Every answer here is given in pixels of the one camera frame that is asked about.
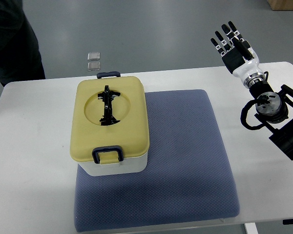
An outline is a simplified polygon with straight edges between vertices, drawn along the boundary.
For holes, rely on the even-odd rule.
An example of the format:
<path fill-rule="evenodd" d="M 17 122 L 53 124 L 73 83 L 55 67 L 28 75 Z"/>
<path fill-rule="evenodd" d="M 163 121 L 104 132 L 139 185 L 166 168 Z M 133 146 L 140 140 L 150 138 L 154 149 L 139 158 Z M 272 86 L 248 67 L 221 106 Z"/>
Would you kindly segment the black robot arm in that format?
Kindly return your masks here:
<path fill-rule="evenodd" d="M 269 137 L 290 160 L 293 160 L 293 89 L 283 84 L 279 92 L 274 92 L 268 83 L 268 72 L 258 72 L 245 80 L 253 99 L 241 111 L 240 120 L 248 130 L 266 127 L 272 132 Z M 247 123 L 249 109 L 255 106 L 257 126 Z"/>

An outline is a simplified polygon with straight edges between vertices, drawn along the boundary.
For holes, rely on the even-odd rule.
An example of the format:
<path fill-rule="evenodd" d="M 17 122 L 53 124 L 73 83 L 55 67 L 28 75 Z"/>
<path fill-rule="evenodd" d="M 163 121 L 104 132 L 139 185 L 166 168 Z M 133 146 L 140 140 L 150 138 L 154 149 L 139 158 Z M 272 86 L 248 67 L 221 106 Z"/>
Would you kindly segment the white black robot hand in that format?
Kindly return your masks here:
<path fill-rule="evenodd" d="M 233 22 L 229 21 L 221 28 L 223 33 L 215 31 L 216 38 L 211 38 L 210 41 L 228 71 L 242 81 L 259 72 L 258 55 Z"/>

